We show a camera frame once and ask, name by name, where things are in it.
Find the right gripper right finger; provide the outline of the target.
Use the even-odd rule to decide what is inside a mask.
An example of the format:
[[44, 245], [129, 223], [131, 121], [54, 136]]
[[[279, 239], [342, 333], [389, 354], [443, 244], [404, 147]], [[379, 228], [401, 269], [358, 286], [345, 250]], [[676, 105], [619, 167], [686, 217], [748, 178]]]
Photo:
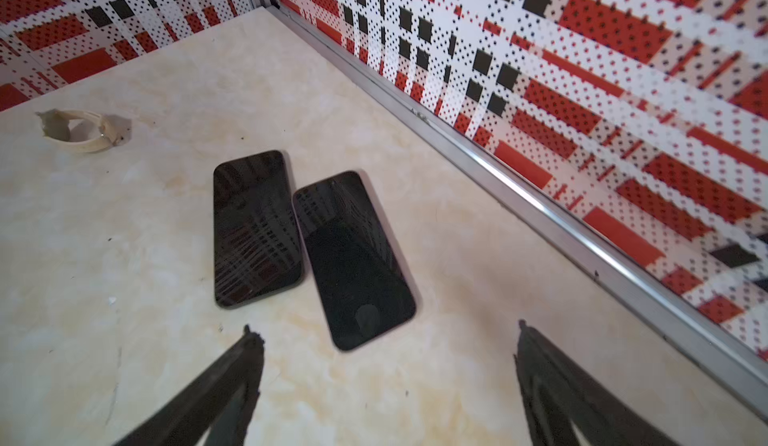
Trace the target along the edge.
[[519, 322], [515, 367], [534, 445], [673, 445], [545, 335]]

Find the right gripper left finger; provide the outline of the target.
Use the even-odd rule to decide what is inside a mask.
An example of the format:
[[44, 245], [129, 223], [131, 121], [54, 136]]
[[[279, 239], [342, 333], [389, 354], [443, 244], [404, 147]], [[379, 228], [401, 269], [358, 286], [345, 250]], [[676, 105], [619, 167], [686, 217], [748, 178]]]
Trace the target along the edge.
[[120, 445], [242, 445], [260, 397], [262, 337], [243, 335]]

